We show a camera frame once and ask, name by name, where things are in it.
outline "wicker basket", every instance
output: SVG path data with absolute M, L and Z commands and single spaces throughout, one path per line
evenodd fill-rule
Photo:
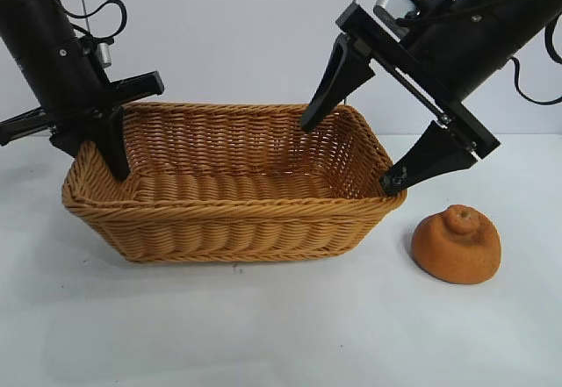
M 133 262 L 318 259 L 352 249 L 406 193 L 361 115 L 338 106 L 314 133 L 304 105 L 130 104 L 132 174 L 113 179 L 85 143 L 65 207 Z

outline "woven basket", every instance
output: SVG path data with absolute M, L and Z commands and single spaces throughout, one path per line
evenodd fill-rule
M 129 104 L 132 174 L 84 143 L 62 201 L 133 262 L 278 262 L 352 249 L 406 193 L 362 116 L 338 106 L 311 134 L 304 105 Z

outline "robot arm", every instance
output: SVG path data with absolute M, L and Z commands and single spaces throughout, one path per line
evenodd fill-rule
M 116 4 L 124 15 L 122 30 L 126 10 Z M 91 140 L 123 180 L 129 167 L 121 105 L 162 94 L 162 81 L 153 72 L 110 82 L 100 47 L 113 38 L 93 37 L 72 25 L 69 14 L 61 0 L 0 0 L 0 36 L 40 102 L 40 108 L 0 123 L 0 145 L 50 129 L 51 143 L 76 156 Z M 75 29 L 86 34 L 78 39 Z
M 552 36 L 562 0 L 378 0 L 374 13 L 399 40 L 351 4 L 337 20 L 343 33 L 301 126 L 312 131 L 369 81 L 376 60 L 437 118 L 381 178 L 385 192 L 394 195 L 470 168 L 500 145 L 462 102 L 542 29 Z M 548 39 L 547 49 L 560 59 Z

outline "white wall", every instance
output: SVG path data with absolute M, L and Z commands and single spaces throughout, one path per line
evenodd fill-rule
M 80 12 L 80 0 L 62 0 L 71 11 Z M 18 70 L 10 52 L 0 40 L 0 119 L 4 120 L 39 106 L 37 99 Z
M 112 49 L 113 78 L 158 69 L 169 101 L 304 103 L 350 0 L 123 1 L 130 19 Z M 118 20 L 107 11 L 92 24 L 109 33 Z
M 80 11 L 79 0 L 63 0 Z M 86 0 L 89 10 L 104 0 Z M 339 30 L 335 19 L 350 0 L 124 0 L 130 19 L 112 48 L 109 74 L 127 77 L 158 69 L 162 100 L 216 103 L 297 103 L 310 100 Z M 370 11 L 375 0 L 358 0 Z M 113 8 L 92 20 L 112 32 Z M 556 35 L 562 47 L 562 32 Z M 522 85 L 534 97 L 560 92 L 562 69 L 544 51 L 542 35 L 519 57 Z M 378 70 L 349 102 L 378 133 L 420 133 L 432 116 Z M 0 92 L 8 118 L 37 102 L 3 45 Z M 562 107 L 529 104 L 516 95 L 508 65 L 466 101 L 495 133 L 562 133 Z

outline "cable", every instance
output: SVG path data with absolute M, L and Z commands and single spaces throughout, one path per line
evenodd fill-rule
M 508 4 L 514 1 L 522 1 L 522 0 L 493 0 L 473 8 L 468 8 L 466 10 L 462 10 L 458 12 L 452 12 L 450 14 L 443 14 L 442 16 L 437 16 L 437 17 L 397 18 L 396 24 L 406 28 L 412 28 L 419 25 L 441 25 L 444 23 L 450 23 L 452 21 L 458 21 L 463 18 L 469 18 L 474 15 L 482 14 L 483 12 L 490 10 L 491 8 L 498 7 L 503 4 Z
M 74 14 L 70 11 L 68 11 L 66 8 L 64 8 L 64 6 L 61 3 L 61 0 L 54 0 L 55 3 L 57 4 L 57 6 L 69 17 L 71 18 L 76 18 L 76 19 L 85 19 L 85 18 L 90 18 L 95 16 L 96 14 L 98 14 L 105 6 L 107 5 L 117 5 L 121 11 L 121 23 L 119 24 L 119 28 L 117 29 L 117 31 L 115 31 L 112 35 L 104 37 L 104 38 L 99 38 L 97 36 L 94 36 L 93 34 L 91 34 L 91 32 L 89 32 L 88 30 L 84 29 L 83 27 L 79 26 L 79 25 L 72 25 L 72 27 L 77 30 L 78 32 L 83 33 L 84 35 L 86 35 L 86 37 L 88 37 L 89 39 L 92 39 L 93 41 L 96 42 L 103 42 L 105 40 L 108 39 L 113 39 L 116 36 L 118 36 L 120 33 L 122 33 L 125 30 L 126 27 L 126 22 L 128 20 L 128 15 L 127 15 L 127 11 L 126 11 L 126 7 L 125 4 L 123 3 L 123 1 L 121 0 L 107 0 L 105 1 L 103 4 L 101 4 L 99 7 L 97 7 L 93 12 L 89 13 L 89 14 Z
M 556 51 L 556 47 L 554 47 L 554 32 L 556 31 L 556 26 L 561 15 L 562 14 L 554 18 L 544 29 L 544 44 L 546 45 L 546 52 L 548 52 L 548 55 L 550 55 L 554 62 L 560 65 L 562 65 L 562 57 L 560 57 L 560 54 Z
M 562 65 L 562 57 L 560 57 L 559 53 L 556 50 L 556 47 L 554 46 L 554 32 L 556 30 L 556 26 L 558 24 L 559 18 L 560 16 L 554 18 L 544 29 L 544 43 L 546 45 L 546 50 L 548 51 L 548 55 L 550 55 L 552 60 L 557 64 Z M 521 62 L 515 57 L 510 58 L 510 60 L 513 61 L 513 63 L 515 64 L 515 89 L 523 99 L 533 104 L 540 104 L 541 106 L 553 106 L 554 104 L 562 104 L 562 96 L 560 96 L 558 99 L 554 99 L 548 102 L 540 102 L 538 100 L 532 99 L 529 96 L 525 95 L 522 92 L 521 87 L 519 85 L 520 75 L 521 75 Z

